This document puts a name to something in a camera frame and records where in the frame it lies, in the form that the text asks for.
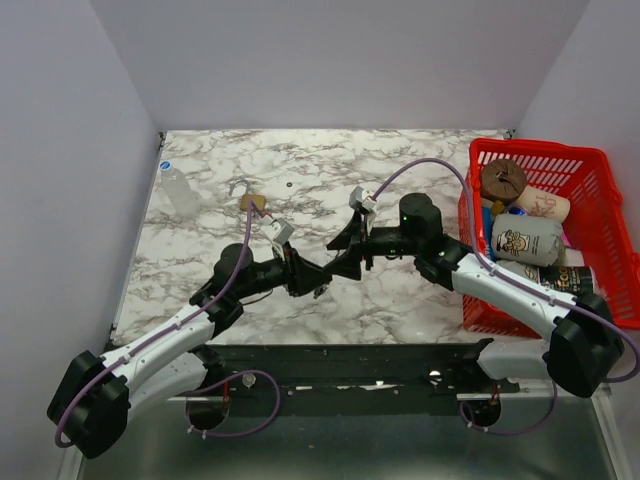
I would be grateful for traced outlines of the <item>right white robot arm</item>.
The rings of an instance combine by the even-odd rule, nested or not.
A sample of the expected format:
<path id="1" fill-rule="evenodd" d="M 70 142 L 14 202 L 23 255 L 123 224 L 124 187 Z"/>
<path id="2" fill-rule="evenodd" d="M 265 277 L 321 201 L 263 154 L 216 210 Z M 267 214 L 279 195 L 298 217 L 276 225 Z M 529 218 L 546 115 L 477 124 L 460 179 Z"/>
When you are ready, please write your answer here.
<path id="1" fill-rule="evenodd" d="M 471 391 L 483 391 L 495 380 L 550 379 L 587 398 L 607 381 L 624 352 L 603 298 L 554 291 L 476 255 L 444 233 L 440 210 L 423 193 L 402 197 L 396 227 L 368 227 L 365 214 L 355 212 L 327 248 L 340 254 L 325 272 L 351 280 L 360 280 L 377 256 L 411 256 L 429 282 L 484 301 L 537 334 L 535 340 L 489 342 L 464 362 L 460 379 Z"/>

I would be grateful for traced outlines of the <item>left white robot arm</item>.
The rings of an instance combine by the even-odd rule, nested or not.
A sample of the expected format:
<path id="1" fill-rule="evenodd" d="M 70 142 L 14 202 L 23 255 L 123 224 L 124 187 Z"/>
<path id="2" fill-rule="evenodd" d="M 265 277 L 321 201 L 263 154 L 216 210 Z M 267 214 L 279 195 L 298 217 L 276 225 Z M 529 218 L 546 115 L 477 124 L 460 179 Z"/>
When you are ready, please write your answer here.
<path id="1" fill-rule="evenodd" d="M 301 297 L 330 281 L 290 244 L 264 262 L 255 261 L 245 244 L 225 247 L 212 277 L 169 320 L 111 352 L 84 351 L 71 360 L 47 408 L 56 446 L 75 446 L 88 458 L 101 455 L 123 434 L 143 386 L 230 328 L 244 312 L 244 298 L 278 287 Z"/>

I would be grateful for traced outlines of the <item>large brass padlock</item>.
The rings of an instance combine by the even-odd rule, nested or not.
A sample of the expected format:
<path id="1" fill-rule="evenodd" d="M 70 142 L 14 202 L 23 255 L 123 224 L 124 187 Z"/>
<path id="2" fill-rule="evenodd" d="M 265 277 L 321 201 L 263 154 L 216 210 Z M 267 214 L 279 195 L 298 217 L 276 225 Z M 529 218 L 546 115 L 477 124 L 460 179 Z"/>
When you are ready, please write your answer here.
<path id="1" fill-rule="evenodd" d="M 246 179 L 234 181 L 230 185 L 229 195 L 232 196 L 234 191 L 240 186 L 244 186 L 244 193 L 240 197 L 239 209 L 246 212 L 250 205 L 253 204 L 257 210 L 263 211 L 266 207 L 266 197 L 262 194 L 254 193 L 251 183 Z"/>

